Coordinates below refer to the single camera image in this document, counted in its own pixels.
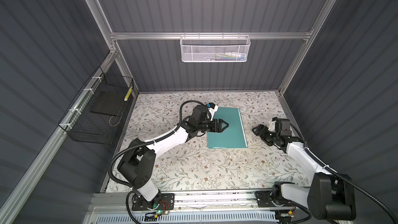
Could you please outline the teal green file folder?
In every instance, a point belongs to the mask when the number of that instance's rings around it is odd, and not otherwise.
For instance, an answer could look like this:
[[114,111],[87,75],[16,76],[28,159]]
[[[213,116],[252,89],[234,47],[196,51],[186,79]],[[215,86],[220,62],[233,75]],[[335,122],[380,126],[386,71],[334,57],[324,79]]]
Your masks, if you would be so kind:
[[207,133],[207,144],[210,149],[218,148],[247,148],[243,120],[239,108],[219,107],[214,115],[215,119],[222,119],[229,126],[222,133]]

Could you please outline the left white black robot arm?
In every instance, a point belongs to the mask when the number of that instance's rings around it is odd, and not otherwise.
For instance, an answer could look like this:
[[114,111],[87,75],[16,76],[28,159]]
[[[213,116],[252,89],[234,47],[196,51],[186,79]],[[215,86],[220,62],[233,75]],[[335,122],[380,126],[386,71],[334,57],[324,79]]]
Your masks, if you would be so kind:
[[156,160],[176,146],[198,137],[198,133],[225,131],[229,124],[214,117],[217,110],[214,103],[183,102],[174,128],[154,139],[135,139],[112,158],[108,167],[109,178],[130,187],[130,193],[140,196],[146,208],[156,209],[161,202],[161,192],[151,180]]

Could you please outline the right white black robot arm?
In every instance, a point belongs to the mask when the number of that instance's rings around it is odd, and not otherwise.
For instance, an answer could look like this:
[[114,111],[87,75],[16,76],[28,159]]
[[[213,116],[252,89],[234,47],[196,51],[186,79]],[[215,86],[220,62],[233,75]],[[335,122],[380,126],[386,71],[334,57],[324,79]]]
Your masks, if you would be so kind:
[[282,150],[307,174],[309,188],[292,182],[277,181],[268,193],[266,202],[277,207],[294,204],[318,220],[347,220],[356,218],[354,188],[335,173],[326,170],[306,146],[301,136],[293,136],[294,126],[289,119],[273,118],[268,126],[260,124],[252,129],[266,145]]

